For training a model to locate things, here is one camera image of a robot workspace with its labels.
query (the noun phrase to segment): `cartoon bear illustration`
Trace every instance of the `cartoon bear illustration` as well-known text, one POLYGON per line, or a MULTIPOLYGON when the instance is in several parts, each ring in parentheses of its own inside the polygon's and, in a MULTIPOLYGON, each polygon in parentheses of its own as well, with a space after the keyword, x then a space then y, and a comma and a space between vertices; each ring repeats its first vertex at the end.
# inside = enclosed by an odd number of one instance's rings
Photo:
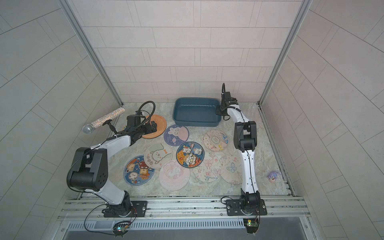
POLYGON ((137 178, 138 174, 136 172, 131 172, 128 176, 130 180, 135 180, 137 178))
POLYGON ((162 149, 150 152, 152 154, 152 159, 155 161, 155 164, 158 164, 165 156, 169 155, 165 149, 164 146, 161 144, 162 149))

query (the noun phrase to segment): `sparkly microphone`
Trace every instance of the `sparkly microphone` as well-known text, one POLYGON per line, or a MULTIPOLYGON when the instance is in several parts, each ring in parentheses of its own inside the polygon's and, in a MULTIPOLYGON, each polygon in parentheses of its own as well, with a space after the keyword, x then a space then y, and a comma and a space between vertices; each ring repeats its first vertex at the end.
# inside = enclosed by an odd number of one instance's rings
POLYGON ((85 133, 92 133, 96 128, 100 127, 105 121, 109 119, 114 119, 115 117, 123 114, 125 112, 124 108, 118 108, 115 111, 108 113, 102 118, 97 119, 94 122, 91 122, 90 124, 85 125, 82 130, 85 133))

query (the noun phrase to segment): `wall tile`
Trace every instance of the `wall tile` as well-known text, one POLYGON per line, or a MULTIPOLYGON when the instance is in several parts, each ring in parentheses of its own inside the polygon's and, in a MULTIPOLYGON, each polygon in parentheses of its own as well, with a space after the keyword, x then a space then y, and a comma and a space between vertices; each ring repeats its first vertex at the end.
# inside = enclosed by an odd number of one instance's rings
POLYGON ((0 74, 8 80, 56 47, 37 21, 1 34, 0 42, 0 74))
POLYGON ((146 66, 141 48, 98 48, 98 50, 107 67, 146 66))
POLYGON ((345 178, 343 176, 340 176, 328 182, 323 183, 321 186, 323 187, 324 192, 327 193, 342 187, 346 187, 348 186, 348 183, 347 181, 345 181, 345 178))
POLYGON ((153 28, 158 48, 209 48, 210 28, 153 28))
POLYGON ((84 90, 77 101, 88 113, 91 113, 106 90, 107 86, 105 85, 104 80, 98 75, 84 90))
POLYGON ((289 172, 288 177, 291 179, 291 182, 296 182, 300 179, 300 177, 279 130, 275 133, 275 140, 283 163, 287 169, 287 172, 289 172))
POLYGON ((290 28, 300 2, 263 2, 256 27, 290 28))
POLYGON ((159 83, 157 85, 159 94, 193 94, 195 93, 195 83, 184 82, 184 83, 159 83))
POLYGON ((317 50, 331 29, 333 23, 308 11, 297 35, 311 48, 317 50))
POLYGON ((49 0, 4 0, 0 3, 0 15, 15 28, 59 8, 57 2, 49 0))
POLYGON ((289 90, 292 91, 302 74, 296 65, 287 56, 281 65, 279 75, 284 80, 289 90))
POLYGON ((155 48, 152 28, 98 27, 107 48, 155 48))
POLYGON ((258 48, 265 28, 212 28, 211 48, 258 48))
POLYGON ((381 221, 384 213, 381 207, 384 203, 382 172, 350 132, 332 142, 327 149, 370 220, 381 221))
POLYGON ((326 237, 347 237, 341 225, 322 227, 326 237))
POLYGON ((311 83, 327 65, 327 62, 299 37, 293 41, 288 56, 311 83))
POLYGON ((261 48, 281 48, 288 36, 290 28, 266 28, 261 48))
POLYGON ((149 48, 153 66, 194 66, 193 48, 149 48))
POLYGON ((202 1, 201 26, 248 27, 254 2, 202 1))
POLYGON ((262 94, 266 83, 245 83, 241 82, 237 93, 262 94))
POLYGON ((256 82, 260 67, 223 67, 223 82, 256 82))
POLYGON ((280 54, 278 48, 252 48, 249 49, 246 62, 247 67, 273 67, 280 54))
POLYGON ((103 38, 101 37, 97 27, 83 27, 83 31, 87 36, 89 42, 94 48, 105 48, 103 38))
POLYGON ((126 1, 73 0, 84 26, 133 26, 126 1))
POLYGON ((43 97, 39 106, 60 121, 85 88, 83 82, 72 70, 43 97))
POLYGON ((380 240, 378 232, 359 203, 360 199, 356 198, 350 187, 329 192, 327 197, 349 239, 380 240), (359 224, 355 222, 356 215, 359 216, 359 224))
POLYGON ((289 123, 292 125, 303 112, 303 110, 284 82, 281 84, 279 90, 277 91, 276 97, 279 100, 279 103, 283 108, 289 123))
POLYGON ((148 83, 116 83, 116 86, 121 94, 154 94, 148 83))
POLYGON ((384 132, 377 134, 370 138, 366 142, 362 143, 361 146, 376 163, 382 172, 384 172, 384 132))
POLYGON ((136 82, 172 82, 169 67, 131 67, 136 82))
POLYGON ((292 160, 297 159, 300 155, 304 153, 299 140, 297 139, 291 125, 289 124, 285 113, 281 113, 280 117, 276 118, 277 126, 281 132, 281 135, 284 139, 285 145, 290 153, 292 160))
POLYGON ((323 138, 341 124, 340 119, 308 80, 304 80, 297 90, 295 99, 320 138, 323 138))
POLYGON ((135 1, 141 26, 194 26, 193 1, 135 1))
POLYGON ((44 171, 47 171, 49 173, 52 173, 52 174, 54 174, 56 169, 57 169, 56 165, 54 165, 48 161, 45 161, 44 159, 42 159, 38 156, 34 156, 32 158, 32 160, 29 162, 29 164, 31 164, 32 166, 38 167, 44 171))
POLYGON ((202 48, 201 66, 239 66, 241 48, 202 48))
POLYGON ((0 196, 4 196, 52 131, 52 126, 33 112, 29 112, 0 141, 2 153, 0 196))
POLYGON ((105 67, 104 69, 113 83, 132 82, 125 67, 105 67))
POLYGON ((51 27, 52 31, 63 43, 75 35, 71 24, 68 22, 61 9, 44 15, 45 21, 51 27))
POLYGON ((217 67, 176 67, 178 82, 216 81, 217 67))
POLYGON ((86 118, 75 107, 71 107, 36 155, 58 166, 79 133, 79 129, 84 126, 85 120, 86 118))
POLYGON ((295 134, 321 184, 342 175, 308 119, 295 129, 295 134))
POLYGON ((71 41, 66 41, 32 64, 24 74, 48 93, 81 59, 71 41))
POLYGON ((36 204, 51 208, 56 208, 63 197, 68 186, 65 181, 66 175, 73 162, 75 151, 79 148, 76 144, 72 144, 67 150, 64 159, 58 166, 55 174, 52 176, 44 191, 36 201, 36 204))
POLYGON ((380 0, 326 1, 320 16, 363 39, 383 16, 383 9, 384 2, 380 0))
POLYGON ((313 86, 359 142, 384 130, 384 114, 330 65, 313 86))
POLYGON ((41 117, 44 121, 46 121, 52 127, 56 127, 59 121, 57 121, 52 115, 47 113, 44 109, 42 109, 38 104, 36 104, 32 110, 36 115, 41 117))
POLYGON ((44 93, 24 74, 0 88, 0 138, 2 139, 32 108, 44 93))
POLYGON ((304 162, 297 167, 301 182, 304 185, 308 198, 311 201, 313 210, 322 227, 339 225, 340 222, 332 209, 331 204, 325 195, 316 174, 313 171, 309 161, 304 162))
POLYGON ((347 131, 348 128, 343 123, 341 123, 321 140, 323 141, 325 146, 328 146, 331 142, 335 141, 338 137, 340 137, 347 131))
MULTIPOLYGON (((202 82, 200 83, 200 93, 221 94, 222 82, 202 82)), ((225 83, 225 90, 236 93, 234 91, 235 83, 225 83)))
POLYGON ((13 239, 33 208, 37 198, 52 174, 27 165, 1 200, 0 212, 11 218, 0 219, 0 232, 4 239, 13 239))
POLYGON ((55 46, 59 46, 61 44, 59 38, 56 36, 56 34, 52 31, 52 28, 48 25, 48 23, 45 21, 44 17, 39 17, 36 19, 36 21, 40 24, 40 26, 44 29, 45 33, 49 36, 49 38, 52 40, 52 42, 55 44, 55 46))
POLYGON ((343 29, 339 29, 322 53, 368 99, 384 89, 384 53, 343 29))

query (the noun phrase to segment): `coaster with butterfly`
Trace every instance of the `coaster with butterfly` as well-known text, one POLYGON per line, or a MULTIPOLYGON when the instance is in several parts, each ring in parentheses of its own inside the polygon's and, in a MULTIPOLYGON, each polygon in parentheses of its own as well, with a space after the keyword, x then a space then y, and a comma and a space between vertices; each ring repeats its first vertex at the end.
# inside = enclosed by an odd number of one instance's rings
POLYGON ((213 153, 206 156, 204 162, 193 168, 195 177, 202 182, 213 182, 220 177, 221 164, 213 153))
POLYGON ((220 158, 221 177, 230 184, 241 184, 243 182, 243 168, 239 157, 226 155, 220 158))

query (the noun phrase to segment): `butterfly drawing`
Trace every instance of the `butterfly drawing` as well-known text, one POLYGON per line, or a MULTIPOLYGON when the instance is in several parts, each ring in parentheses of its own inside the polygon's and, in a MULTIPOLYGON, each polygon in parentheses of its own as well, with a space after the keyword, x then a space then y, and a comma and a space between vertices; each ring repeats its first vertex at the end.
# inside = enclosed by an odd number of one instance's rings
POLYGON ((237 170, 237 167, 235 167, 235 164, 232 162, 230 167, 227 167, 228 171, 231 171, 231 173, 234 173, 237 170))

